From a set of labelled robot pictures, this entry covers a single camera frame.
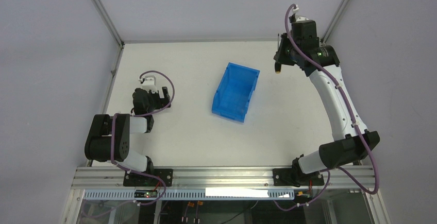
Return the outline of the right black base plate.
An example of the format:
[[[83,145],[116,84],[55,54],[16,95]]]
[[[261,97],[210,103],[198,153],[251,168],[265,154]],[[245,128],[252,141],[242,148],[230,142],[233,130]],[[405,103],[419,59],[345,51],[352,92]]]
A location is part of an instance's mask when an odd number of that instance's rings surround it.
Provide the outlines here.
[[[322,186],[325,184],[323,176],[318,173],[304,174],[299,168],[274,168],[272,170],[275,186]]]

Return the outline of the blue plastic storage bin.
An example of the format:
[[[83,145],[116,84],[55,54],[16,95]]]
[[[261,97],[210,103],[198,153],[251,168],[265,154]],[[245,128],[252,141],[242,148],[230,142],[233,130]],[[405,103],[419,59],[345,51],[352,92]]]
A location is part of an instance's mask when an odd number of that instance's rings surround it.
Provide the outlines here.
[[[228,63],[214,94],[211,112],[243,123],[259,74],[254,68]]]

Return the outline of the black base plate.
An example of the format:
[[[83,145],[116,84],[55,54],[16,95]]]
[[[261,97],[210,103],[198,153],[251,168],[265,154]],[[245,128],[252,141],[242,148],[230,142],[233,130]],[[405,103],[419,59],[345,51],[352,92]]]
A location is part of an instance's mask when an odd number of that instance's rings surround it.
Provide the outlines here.
[[[163,180],[167,187],[172,186],[173,184],[173,169],[170,168],[162,168],[162,169],[154,169],[154,176]],[[146,177],[134,173],[125,173],[123,179],[124,187],[152,187],[156,186],[158,183],[162,185],[162,183],[151,177]]]
[[[274,168],[272,170],[275,186],[322,186],[325,184],[323,176],[318,173],[304,174],[299,168]]]

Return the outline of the aluminium front rail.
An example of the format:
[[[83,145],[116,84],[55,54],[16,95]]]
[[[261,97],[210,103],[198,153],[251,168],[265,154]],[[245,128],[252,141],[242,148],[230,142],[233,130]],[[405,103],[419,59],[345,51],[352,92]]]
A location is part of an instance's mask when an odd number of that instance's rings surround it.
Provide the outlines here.
[[[267,188],[274,185],[274,168],[285,166],[253,167],[172,167],[173,184],[168,189],[203,189],[207,187]],[[79,167],[72,189],[153,189],[152,187],[124,187],[125,172],[116,167]]]

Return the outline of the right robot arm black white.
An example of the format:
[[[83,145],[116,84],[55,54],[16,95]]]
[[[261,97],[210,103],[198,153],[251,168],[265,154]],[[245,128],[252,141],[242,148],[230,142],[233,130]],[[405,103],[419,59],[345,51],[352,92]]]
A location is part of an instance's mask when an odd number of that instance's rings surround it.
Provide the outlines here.
[[[274,56],[275,70],[297,65],[320,95],[331,125],[333,142],[293,161],[296,178],[334,169],[368,157],[380,142],[377,131],[369,131],[350,100],[340,61],[332,46],[321,46],[313,20],[291,23],[289,34],[281,36]]]

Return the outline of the black yellow handled screwdriver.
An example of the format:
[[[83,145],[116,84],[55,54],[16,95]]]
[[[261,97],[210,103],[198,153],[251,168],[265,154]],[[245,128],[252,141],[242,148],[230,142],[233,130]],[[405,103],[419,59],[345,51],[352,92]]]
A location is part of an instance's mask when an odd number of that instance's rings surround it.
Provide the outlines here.
[[[279,62],[280,42],[281,42],[281,34],[278,33],[277,34],[277,51],[275,52],[275,55],[274,55],[274,60],[275,60],[274,69],[275,69],[276,74],[279,74],[281,72],[281,63]]]

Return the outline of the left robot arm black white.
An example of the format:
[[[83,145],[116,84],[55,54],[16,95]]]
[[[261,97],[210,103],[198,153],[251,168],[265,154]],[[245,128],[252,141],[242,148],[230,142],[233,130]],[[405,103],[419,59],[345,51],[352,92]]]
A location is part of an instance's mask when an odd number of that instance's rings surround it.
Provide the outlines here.
[[[170,107],[170,95],[167,87],[162,88],[163,97],[158,90],[136,88],[132,94],[131,114],[97,114],[85,144],[85,156],[89,160],[110,162],[141,173],[154,174],[150,157],[139,154],[130,147],[131,134],[150,133],[154,126],[154,111]]]

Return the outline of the aluminium frame post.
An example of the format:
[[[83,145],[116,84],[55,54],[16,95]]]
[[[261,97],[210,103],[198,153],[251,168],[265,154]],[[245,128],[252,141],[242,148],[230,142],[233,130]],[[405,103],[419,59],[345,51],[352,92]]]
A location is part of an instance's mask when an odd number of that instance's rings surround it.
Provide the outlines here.
[[[352,0],[341,0],[332,19],[330,20],[328,27],[326,29],[326,31],[323,33],[322,37],[321,37],[321,44],[322,45],[326,45],[329,41],[329,39],[331,38],[331,36],[333,35],[335,29],[338,27],[342,16],[345,14],[346,9],[348,7],[348,5],[350,4]]]
[[[104,95],[104,99],[103,99],[103,104],[102,104],[102,107],[100,109],[100,112],[102,114],[104,114],[104,113],[106,113],[108,106],[109,106],[109,101],[110,101],[111,93],[113,90],[114,82],[116,79],[117,71],[119,68],[120,60],[121,60],[121,57],[123,55],[125,42],[122,39],[122,37],[120,36],[119,32],[117,31],[116,26],[113,23],[113,21],[109,15],[107,9],[105,8],[105,5],[102,2],[102,0],[91,0],[91,2],[93,4],[95,10],[99,14],[102,22],[104,23],[107,30],[109,31],[113,41],[116,43],[115,59],[113,60],[113,64],[112,64],[110,71],[109,71],[110,80],[107,84],[107,88],[105,90],[105,95]]]

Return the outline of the left aluminium frame post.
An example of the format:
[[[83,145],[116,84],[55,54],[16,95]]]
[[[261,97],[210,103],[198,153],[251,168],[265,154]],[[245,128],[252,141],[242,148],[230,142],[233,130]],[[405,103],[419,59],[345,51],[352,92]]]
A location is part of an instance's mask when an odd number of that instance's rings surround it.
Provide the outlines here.
[[[110,71],[109,71],[110,80],[107,84],[107,88],[105,90],[105,95],[104,95],[104,99],[103,99],[103,104],[102,104],[102,107],[100,109],[100,112],[102,114],[104,114],[104,113],[106,113],[108,106],[109,106],[109,101],[110,101],[111,93],[113,90],[114,82],[116,79],[117,71],[119,68],[120,60],[121,60],[121,57],[123,55],[125,42],[122,39],[122,37],[120,36],[119,32],[117,31],[116,26],[113,23],[113,21],[109,15],[107,9],[105,8],[105,5],[102,2],[102,0],[91,0],[91,2],[93,4],[95,10],[99,14],[102,22],[104,23],[107,30],[109,31],[113,41],[116,43],[115,59],[113,60],[113,64],[112,64]]]

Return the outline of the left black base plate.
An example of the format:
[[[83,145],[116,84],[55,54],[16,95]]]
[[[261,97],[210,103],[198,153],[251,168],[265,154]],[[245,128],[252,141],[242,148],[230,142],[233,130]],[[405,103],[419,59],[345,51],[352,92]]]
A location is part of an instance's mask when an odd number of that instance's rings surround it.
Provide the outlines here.
[[[162,168],[162,169],[154,169],[154,176],[163,180],[167,187],[172,186],[173,184],[173,169],[170,168]],[[125,173],[123,179],[124,187],[152,187],[156,186],[158,183],[162,185],[162,183],[151,177],[146,177],[134,173]]]

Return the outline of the small green circuit board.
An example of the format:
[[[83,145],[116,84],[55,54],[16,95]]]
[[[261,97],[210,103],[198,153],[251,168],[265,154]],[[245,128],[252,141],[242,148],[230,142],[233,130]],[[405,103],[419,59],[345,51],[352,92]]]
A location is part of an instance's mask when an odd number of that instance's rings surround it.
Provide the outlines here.
[[[157,190],[137,190],[134,193],[135,198],[157,198]]]

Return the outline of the right aluminium frame post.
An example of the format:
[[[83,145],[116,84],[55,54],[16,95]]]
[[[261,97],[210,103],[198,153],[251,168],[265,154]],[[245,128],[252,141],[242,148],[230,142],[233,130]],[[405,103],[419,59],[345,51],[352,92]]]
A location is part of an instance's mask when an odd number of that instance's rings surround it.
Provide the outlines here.
[[[321,37],[321,44],[322,45],[326,45],[329,41],[329,39],[331,38],[331,36],[333,35],[335,29],[338,27],[342,16],[345,14],[346,9],[348,7],[348,5],[350,4],[352,0],[341,0],[332,19],[330,20],[328,27],[326,29],[326,31],[323,33],[322,37]]]

